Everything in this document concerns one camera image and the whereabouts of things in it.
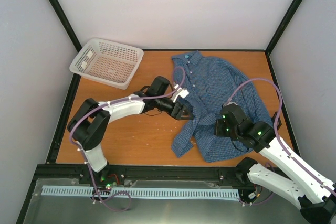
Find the blue plaid shirt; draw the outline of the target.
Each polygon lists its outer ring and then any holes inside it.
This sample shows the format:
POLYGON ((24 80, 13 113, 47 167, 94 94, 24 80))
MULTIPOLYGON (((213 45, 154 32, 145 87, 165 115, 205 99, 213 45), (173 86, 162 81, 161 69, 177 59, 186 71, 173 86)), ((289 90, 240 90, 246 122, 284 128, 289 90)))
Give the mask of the blue plaid shirt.
POLYGON ((187 121, 175 137, 172 151, 177 157, 193 148, 191 138, 195 138, 203 160, 207 163, 224 161, 248 153, 240 142, 232 142, 229 137, 214 135, 215 123, 221 118, 222 105, 232 95, 244 113, 254 122, 263 121, 273 126, 271 117, 253 83, 237 87, 247 81, 242 71, 231 63, 216 57, 204 57, 199 51, 187 52, 172 57, 175 67, 185 71, 174 73, 174 81, 182 82, 189 92, 182 104, 193 108, 194 119, 187 121))

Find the white perforated plastic basket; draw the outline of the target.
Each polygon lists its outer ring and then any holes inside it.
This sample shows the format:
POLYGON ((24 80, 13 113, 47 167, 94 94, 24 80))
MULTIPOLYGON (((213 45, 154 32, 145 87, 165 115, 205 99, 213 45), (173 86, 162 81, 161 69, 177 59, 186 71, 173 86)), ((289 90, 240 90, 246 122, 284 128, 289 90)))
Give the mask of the white perforated plastic basket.
POLYGON ((69 70, 85 79, 125 90, 143 55, 140 48, 93 38, 78 52, 69 70))

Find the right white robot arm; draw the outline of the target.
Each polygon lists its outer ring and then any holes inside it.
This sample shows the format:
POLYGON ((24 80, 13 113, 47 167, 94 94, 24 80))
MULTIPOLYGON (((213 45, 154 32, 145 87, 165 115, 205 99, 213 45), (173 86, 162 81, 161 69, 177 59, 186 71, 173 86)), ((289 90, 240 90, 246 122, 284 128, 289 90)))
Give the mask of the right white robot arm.
POLYGON ((251 158, 240 162, 250 182, 292 203, 308 223, 330 223, 335 217, 335 182, 305 162, 270 125, 263 121, 253 123, 240 106, 229 102, 221 109, 215 135, 242 143, 280 168, 285 176, 251 158))

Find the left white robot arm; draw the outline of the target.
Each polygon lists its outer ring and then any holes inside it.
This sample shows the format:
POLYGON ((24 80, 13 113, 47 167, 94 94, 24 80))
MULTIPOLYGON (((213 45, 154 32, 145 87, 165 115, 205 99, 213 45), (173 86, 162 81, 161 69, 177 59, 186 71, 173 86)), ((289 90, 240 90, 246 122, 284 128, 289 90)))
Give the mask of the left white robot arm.
POLYGON ((131 115, 144 114, 151 110, 165 112, 176 120, 192 120, 190 109, 178 102, 178 98, 188 96, 188 90, 180 85, 172 85, 168 79, 158 76, 151 85, 144 86, 133 94, 107 102, 86 99, 68 123, 70 142, 84 157, 91 168, 91 178, 97 183, 108 180, 109 163, 104 156, 101 142, 108 125, 131 115))

